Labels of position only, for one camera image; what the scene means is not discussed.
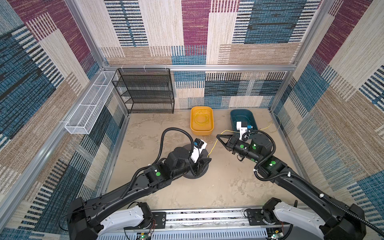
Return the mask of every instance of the patterned carpet wall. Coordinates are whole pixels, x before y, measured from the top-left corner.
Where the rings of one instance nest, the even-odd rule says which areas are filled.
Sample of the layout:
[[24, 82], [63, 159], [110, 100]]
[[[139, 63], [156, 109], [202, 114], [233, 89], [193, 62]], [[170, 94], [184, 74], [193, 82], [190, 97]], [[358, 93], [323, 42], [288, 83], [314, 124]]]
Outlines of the patterned carpet wall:
[[321, 0], [76, 0], [110, 65], [289, 64]]
[[267, 108], [286, 72], [171, 72], [175, 109]]
[[118, 97], [111, 93], [89, 135], [64, 136], [0, 239], [69, 239], [58, 221], [66, 229], [70, 202], [96, 197], [124, 120]]
[[311, 182], [382, 229], [383, 36], [384, 1], [337, 0], [274, 110]]
[[98, 66], [64, 0], [0, 0], [0, 200]]

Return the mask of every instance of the black disc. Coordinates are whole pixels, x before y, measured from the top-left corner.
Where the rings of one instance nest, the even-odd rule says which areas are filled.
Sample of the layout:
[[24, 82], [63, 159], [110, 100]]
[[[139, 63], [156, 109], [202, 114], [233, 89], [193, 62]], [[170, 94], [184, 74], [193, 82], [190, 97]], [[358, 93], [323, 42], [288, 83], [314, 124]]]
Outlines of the black disc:
[[[190, 151], [191, 149], [191, 144], [187, 144], [185, 146], [183, 146], [185, 149], [187, 149], [188, 151]], [[203, 149], [201, 150], [200, 152], [200, 157], [203, 157], [203, 158], [207, 158], [208, 157], [208, 151]], [[183, 177], [185, 178], [188, 178], [188, 179], [197, 179], [197, 178], [200, 178], [202, 177], [207, 171], [208, 171], [208, 167], [209, 167], [209, 164], [207, 164], [205, 166], [205, 168], [203, 169], [203, 171], [201, 172], [201, 174], [197, 175], [197, 176], [194, 176], [191, 171], [187, 172], [186, 174], [183, 175]]]

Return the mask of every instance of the black wire rack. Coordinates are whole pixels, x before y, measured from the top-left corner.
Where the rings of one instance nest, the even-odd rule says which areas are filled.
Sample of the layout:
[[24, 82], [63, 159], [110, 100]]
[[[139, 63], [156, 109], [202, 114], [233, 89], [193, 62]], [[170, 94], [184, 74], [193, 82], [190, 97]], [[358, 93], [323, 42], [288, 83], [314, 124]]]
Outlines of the black wire rack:
[[119, 68], [112, 81], [129, 113], [173, 113], [175, 97], [168, 68]]

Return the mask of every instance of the beige table surface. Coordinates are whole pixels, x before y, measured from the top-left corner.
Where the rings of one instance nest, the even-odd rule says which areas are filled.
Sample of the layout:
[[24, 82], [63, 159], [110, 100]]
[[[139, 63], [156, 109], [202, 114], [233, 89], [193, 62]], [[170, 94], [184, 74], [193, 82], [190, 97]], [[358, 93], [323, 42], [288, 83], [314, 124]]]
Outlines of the beige table surface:
[[[126, 184], [133, 173], [140, 167], [151, 164], [159, 152], [160, 137], [168, 127], [179, 127], [208, 143], [208, 152], [216, 141], [216, 135], [231, 130], [230, 111], [232, 109], [214, 110], [215, 129], [209, 136], [191, 134], [190, 111], [175, 110], [174, 114], [132, 114], [128, 129], [114, 167], [108, 191]], [[251, 108], [259, 129], [268, 127], [272, 118], [267, 109]], [[275, 156], [286, 162], [294, 170], [295, 166], [284, 142], [274, 124], [264, 131], [271, 135], [276, 143]], [[169, 131], [164, 138], [162, 157], [175, 147], [189, 142], [180, 132]], [[219, 142], [210, 155], [212, 158], [207, 173], [199, 179], [179, 178], [170, 186], [140, 199], [147, 202], [151, 209], [177, 209], [196, 207], [232, 207], [263, 205], [271, 197], [292, 204], [296, 197], [285, 189], [261, 182], [255, 178], [255, 163], [244, 159], [240, 162]]]

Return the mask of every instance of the orange plastic container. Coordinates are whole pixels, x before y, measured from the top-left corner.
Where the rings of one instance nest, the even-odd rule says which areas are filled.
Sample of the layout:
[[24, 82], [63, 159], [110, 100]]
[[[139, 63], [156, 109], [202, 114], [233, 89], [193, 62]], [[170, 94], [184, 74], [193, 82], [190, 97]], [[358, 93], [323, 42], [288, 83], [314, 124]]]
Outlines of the orange plastic container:
[[214, 112], [210, 107], [191, 109], [191, 130], [195, 135], [210, 135], [214, 130]]

